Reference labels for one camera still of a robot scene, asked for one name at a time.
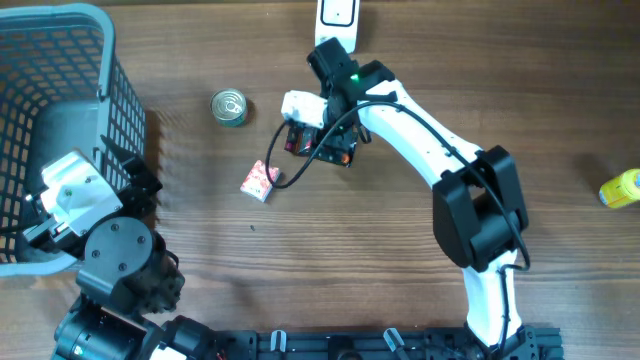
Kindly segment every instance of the tin can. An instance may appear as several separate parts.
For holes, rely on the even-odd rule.
[[[600,188],[600,201],[617,209],[640,200],[640,169],[627,170]]]
[[[240,126],[247,118],[247,99],[236,89],[213,94],[209,107],[213,117],[223,126]]]

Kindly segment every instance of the wire mesh basket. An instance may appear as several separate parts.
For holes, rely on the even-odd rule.
[[[1,225],[25,219],[42,167],[80,149],[119,190],[128,175],[100,140],[144,155],[146,122],[115,56],[109,16],[85,4],[0,10]],[[0,236],[0,268],[51,262],[21,236]]]

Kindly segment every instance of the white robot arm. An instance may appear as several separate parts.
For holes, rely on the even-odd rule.
[[[393,94],[391,96],[393,99],[387,101],[399,106],[392,107],[382,104],[362,107],[357,110],[359,119],[353,120],[352,123],[368,129],[389,142],[416,168],[429,187],[433,189],[436,238],[445,253],[462,268],[464,274],[469,303],[467,326],[484,347],[487,349],[496,347],[501,344],[501,341],[504,341],[504,338],[510,338],[516,334],[522,326],[515,306],[513,271],[505,272],[505,282],[501,279],[501,271],[504,271],[505,265],[515,264],[517,247],[511,241],[512,234],[508,232],[506,219],[495,216],[496,212],[493,211],[495,208],[489,209],[491,205],[487,204],[487,199],[478,200],[470,196],[467,198],[466,194],[460,195],[459,193],[467,190],[467,185],[473,184],[472,176],[465,172],[469,164],[479,169],[494,183],[498,183],[498,186],[504,187],[505,181],[514,181],[515,192],[519,193],[519,197],[516,196],[515,199],[516,206],[508,206],[513,205],[514,202],[506,198],[513,192],[505,191],[505,189],[497,189],[494,192],[499,193],[498,196],[501,197],[499,200],[510,202],[508,205],[504,204],[507,211],[510,212],[510,220],[517,224],[518,231],[522,231],[526,227],[527,218],[515,167],[504,177],[502,176],[504,174],[498,174],[499,170],[485,167],[487,163],[491,163],[487,157],[491,158],[502,151],[504,153],[500,155],[504,160],[506,151],[502,148],[499,148],[500,151],[494,149],[487,156],[487,153],[483,152],[479,146],[458,137],[416,104],[401,82],[395,79],[393,74],[389,76],[390,72],[386,73],[388,70],[381,64],[374,62],[358,67],[356,63],[355,66],[352,66],[347,62],[351,62],[351,60],[347,60],[348,57],[344,58],[336,44],[337,42],[327,42],[316,48],[316,51],[308,58],[310,65],[323,83],[321,96],[300,91],[287,93],[282,106],[285,120],[295,124],[294,126],[298,128],[312,129],[316,140],[319,140],[323,134],[328,133],[328,129],[332,125],[343,120],[340,117],[346,114],[349,109],[353,109],[355,106],[360,107],[370,101],[384,100],[385,97]],[[342,75],[342,82],[338,80],[341,74],[331,72],[332,62],[338,64],[336,69],[352,67],[351,70],[347,70],[346,75]],[[452,156],[440,139],[434,136],[432,130],[416,121],[407,111],[404,111],[405,109],[419,116],[441,138],[445,139],[466,160],[466,165],[456,156]],[[512,165],[512,162],[503,162],[503,164]],[[459,185],[463,186],[452,188],[452,184],[460,182],[461,179],[466,183],[460,183]],[[493,213],[490,215],[482,213],[485,210],[493,211]],[[470,216],[469,211],[477,213]],[[468,227],[464,224],[464,219],[467,217],[472,218]],[[458,226],[451,224],[456,221],[459,223]],[[462,234],[466,231],[475,232],[476,236]],[[481,249],[486,243],[491,242],[494,245]],[[461,258],[465,258],[465,256],[460,256],[461,253],[466,254],[467,259],[477,258],[469,261],[466,261],[467,259],[461,260]],[[506,335],[503,334],[505,315],[508,316]]]

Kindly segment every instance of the small box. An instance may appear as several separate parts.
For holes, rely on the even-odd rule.
[[[280,176],[280,169],[269,167],[269,175],[271,175],[271,180],[273,182],[278,181],[278,177]],[[256,163],[251,168],[249,175],[244,179],[242,186],[240,186],[240,190],[249,194],[256,199],[264,202],[267,200],[267,196],[273,189],[273,185],[267,179],[267,174],[264,169],[264,163],[260,160],[256,161]]]

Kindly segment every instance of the wood grain surface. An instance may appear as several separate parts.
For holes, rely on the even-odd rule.
[[[640,9],[618,3],[361,9],[361,63],[382,61],[445,126],[515,157],[533,260],[516,278],[518,310],[526,323],[560,327],[567,359],[640,358],[640,208],[608,210],[596,195],[640,166]],[[153,320],[182,314],[261,331],[465,321],[462,275],[433,237],[429,188],[380,138],[359,148],[351,169],[314,163],[266,204],[239,191],[282,121],[284,93],[319,91],[305,62],[315,6],[105,8],[165,185],[156,229],[187,280],[176,313]],[[251,100],[244,127],[210,115],[210,96],[226,87]],[[301,163],[273,156],[285,177]],[[0,358],[48,358],[78,293],[74,276],[2,280],[0,289]]]

